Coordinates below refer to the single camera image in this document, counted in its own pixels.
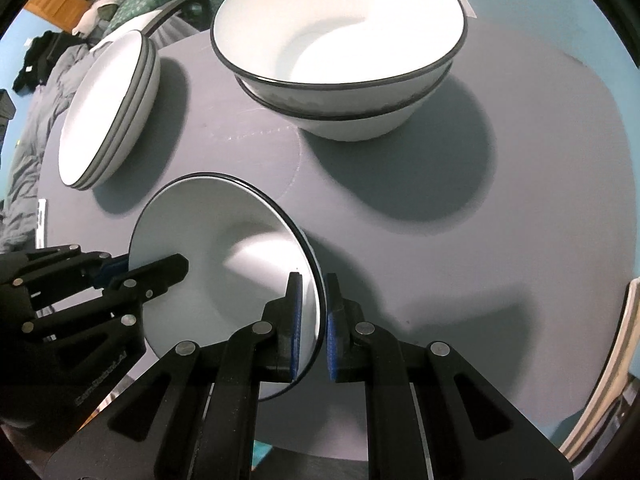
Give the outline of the white bowl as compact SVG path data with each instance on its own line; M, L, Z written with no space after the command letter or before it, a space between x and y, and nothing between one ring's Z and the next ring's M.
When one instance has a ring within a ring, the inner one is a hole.
M416 114L426 101L442 86L450 74L451 66L444 70L430 88L407 104L393 105L389 110L356 114L352 116L321 117L318 114L291 112L283 107L269 104L250 90L244 82L236 78L240 89L255 103L284 118L300 130L307 131L319 138L337 142L360 142L385 136L399 128Z
M460 0L224 0L210 38L259 101L354 116L422 98L467 31Z
M227 340L302 277L298 379L317 359L326 326L326 286L304 231L266 193L230 174L187 174L142 209L129 243L136 270L179 254L186 277L142 311L146 342L161 358L176 344Z

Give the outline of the white plate front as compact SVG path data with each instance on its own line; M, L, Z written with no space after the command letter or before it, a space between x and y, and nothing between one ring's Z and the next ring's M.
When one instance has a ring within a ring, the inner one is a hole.
M128 79L115 80L116 84L126 82L126 87L113 90L117 107L113 113L107 113L106 133L82 174L68 185L70 188L85 191L111 177L131 152L149 117L160 84L156 47L141 32L128 32L110 45L99 62L109 63L120 58L122 62L136 62Z

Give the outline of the white plate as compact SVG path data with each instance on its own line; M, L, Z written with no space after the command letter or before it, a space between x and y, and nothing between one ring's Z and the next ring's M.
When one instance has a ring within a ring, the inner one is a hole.
M58 144L58 174L66 186L85 174L112 128L141 63L144 40L133 30L106 44L81 81Z
M151 41L145 44L145 63L142 73L134 83L134 94L124 118L116 129L115 140L102 156L95 170L77 189L96 188L106 182L122 166L137 143L154 104L160 84L160 60Z
M136 62L128 79L115 80L116 84L126 82L126 87L113 90L117 107L113 113L107 113L106 133L82 174L68 185L70 188L85 191L111 177L131 152L149 117L160 84L156 47L141 32L128 32L110 45L99 62L109 63L120 58L122 62Z

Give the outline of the white plate back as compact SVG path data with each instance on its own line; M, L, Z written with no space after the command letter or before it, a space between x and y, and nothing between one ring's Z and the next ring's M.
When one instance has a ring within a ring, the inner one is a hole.
M95 170L77 189L96 188L106 182L122 166L137 143L154 104L160 84L160 60L151 41L145 44L145 63L142 73L134 83L134 94L124 118L116 129L115 140L102 156Z

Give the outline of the grey quilted duvet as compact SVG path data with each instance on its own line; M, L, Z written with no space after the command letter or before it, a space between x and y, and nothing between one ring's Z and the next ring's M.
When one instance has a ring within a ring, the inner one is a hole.
M40 172L49 136L58 116L74 95L94 63L96 55L85 44L61 55L48 82L38 87L30 104L9 171L6 197L1 207L1 251L17 252L32 244L37 225Z

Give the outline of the white bowl back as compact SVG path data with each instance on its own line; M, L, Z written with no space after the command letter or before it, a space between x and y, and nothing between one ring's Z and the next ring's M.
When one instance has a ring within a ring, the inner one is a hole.
M360 142L385 136L399 128L416 114L426 101L442 86L450 74L451 66L444 70L430 88L407 104L393 105L389 110L356 114L352 116L321 117L318 114L291 112L283 107L269 104L250 90L244 82L236 78L240 89L255 103L284 118L300 130L307 131L319 138L337 142Z

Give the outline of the black clothes pile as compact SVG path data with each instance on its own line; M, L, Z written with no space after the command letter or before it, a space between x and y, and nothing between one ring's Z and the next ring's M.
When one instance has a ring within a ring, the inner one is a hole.
M56 62L69 47L84 43L85 40L68 32L45 32L36 37L26 51L12 90L17 94L34 92L40 84L47 82Z

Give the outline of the black office chair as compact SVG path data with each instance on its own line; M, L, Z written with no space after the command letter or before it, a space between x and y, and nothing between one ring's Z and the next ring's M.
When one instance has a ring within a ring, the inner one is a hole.
M171 0L152 14L152 18L141 29L142 34L148 37L170 18L181 18L198 32L209 29L213 21L209 0Z

